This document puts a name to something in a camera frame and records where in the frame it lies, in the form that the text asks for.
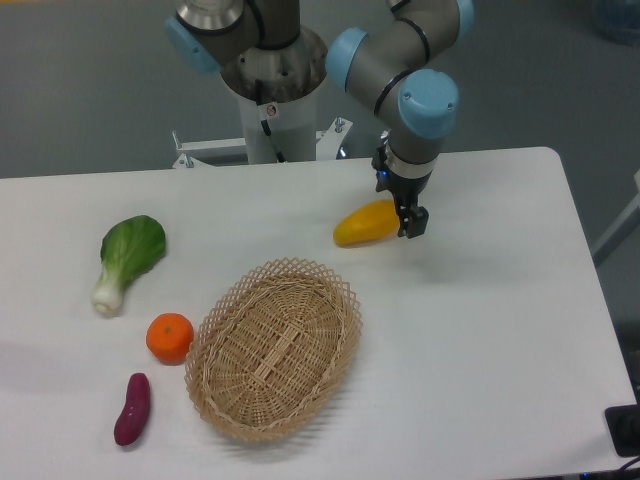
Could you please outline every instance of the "wicker basket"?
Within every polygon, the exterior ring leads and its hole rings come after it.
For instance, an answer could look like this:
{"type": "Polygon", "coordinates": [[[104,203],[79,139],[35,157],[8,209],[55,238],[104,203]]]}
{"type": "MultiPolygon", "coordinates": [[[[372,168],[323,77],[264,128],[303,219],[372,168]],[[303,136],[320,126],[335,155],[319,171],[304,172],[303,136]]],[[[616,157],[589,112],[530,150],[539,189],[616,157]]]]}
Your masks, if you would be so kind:
{"type": "Polygon", "coordinates": [[[196,334],[187,390],[222,433],[274,440],[311,420],[335,392],[362,326],[349,284],[313,261],[282,259],[243,276],[196,334]]]}

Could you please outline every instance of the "white vegetable stem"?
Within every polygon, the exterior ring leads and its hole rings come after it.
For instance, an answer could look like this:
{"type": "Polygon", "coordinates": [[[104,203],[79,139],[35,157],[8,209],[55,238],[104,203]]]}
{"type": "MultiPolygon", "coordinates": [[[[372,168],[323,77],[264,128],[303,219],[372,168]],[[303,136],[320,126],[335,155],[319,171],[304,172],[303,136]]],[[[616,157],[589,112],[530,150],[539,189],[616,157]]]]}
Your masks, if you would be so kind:
{"type": "Polygon", "coordinates": [[[102,274],[91,293],[91,303],[101,313],[114,313],[122,305],[123,297],[120,275],[102,266],[102,274]]]}

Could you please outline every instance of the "fake fruit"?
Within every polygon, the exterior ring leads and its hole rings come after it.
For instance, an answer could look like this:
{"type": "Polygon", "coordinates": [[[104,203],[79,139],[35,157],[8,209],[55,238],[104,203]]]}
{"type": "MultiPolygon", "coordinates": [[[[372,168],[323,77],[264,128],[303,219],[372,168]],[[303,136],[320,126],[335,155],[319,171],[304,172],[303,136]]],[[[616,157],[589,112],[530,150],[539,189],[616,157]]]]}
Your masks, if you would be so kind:
{"type": "Polygon", "coordinates": [[[340,247],[348,247],[381,240],[399,227],[393,200],[377,200],[343,219],[333,230],[333,240],[340,247]]]}
{"type": "Polygon", "coordinates": [[[163,363],[182,362],[193,341],[193,325],[179,313],[159,315],[147,330],[147,347],[163,363]]]}
{"type": "Polygon", "coordinates": [[[147,424],[151,411],[151,387],[144,373],[134,373],[129,379],[127,397],[122,413],[113,429],[113,437],[120,446],[135,442],[147,424]]]}

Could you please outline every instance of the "orange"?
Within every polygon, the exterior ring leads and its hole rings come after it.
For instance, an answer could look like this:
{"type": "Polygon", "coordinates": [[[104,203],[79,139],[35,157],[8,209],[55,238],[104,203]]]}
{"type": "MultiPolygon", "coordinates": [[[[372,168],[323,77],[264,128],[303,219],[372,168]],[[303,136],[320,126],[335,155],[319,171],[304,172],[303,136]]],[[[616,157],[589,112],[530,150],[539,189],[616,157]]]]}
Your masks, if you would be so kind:
{"type": "Polygon", "coordinates": [[[193,341],[193,325],[179,313],[159,315],[147,330],[147,347],[162,363],[183,362],[193,341]]]}

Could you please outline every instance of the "blue joint cap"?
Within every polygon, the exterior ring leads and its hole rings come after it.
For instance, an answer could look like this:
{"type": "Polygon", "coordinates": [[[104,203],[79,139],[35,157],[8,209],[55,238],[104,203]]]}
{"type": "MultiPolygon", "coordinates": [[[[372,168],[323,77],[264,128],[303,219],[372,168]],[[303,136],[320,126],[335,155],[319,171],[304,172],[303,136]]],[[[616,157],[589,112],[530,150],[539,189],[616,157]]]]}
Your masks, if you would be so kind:
{"type": "Polygon", "coordinates": [[[435,140],[447,136],[455,128],[458,101],[458,87],[448,75],[418,70],[402,82],[398,110],[411,131],[435,140]]]}
{"type": "Polygon", "coordinates": [[[169,18],[164,23],[164,29],[173,46],[198,73],[215,73],[220,70],[220,64],[215,58],[176,18],[169,18]]]}
{"type": "Polygon", "coordinates": [[[456,38],[456,42],[471,31],[476,17],[473,0],[457,0],[457,2],[458,11],[460,12],[460,30],[458,30],[458,38],[456,38]]]}
{"type": "Polygon", "coordinates": [[[367,32],[359,28],[349,28],[338,35],[327,53],[326,69],[331,79],[345,92],[349,69],[356,51],[367,32]]]}

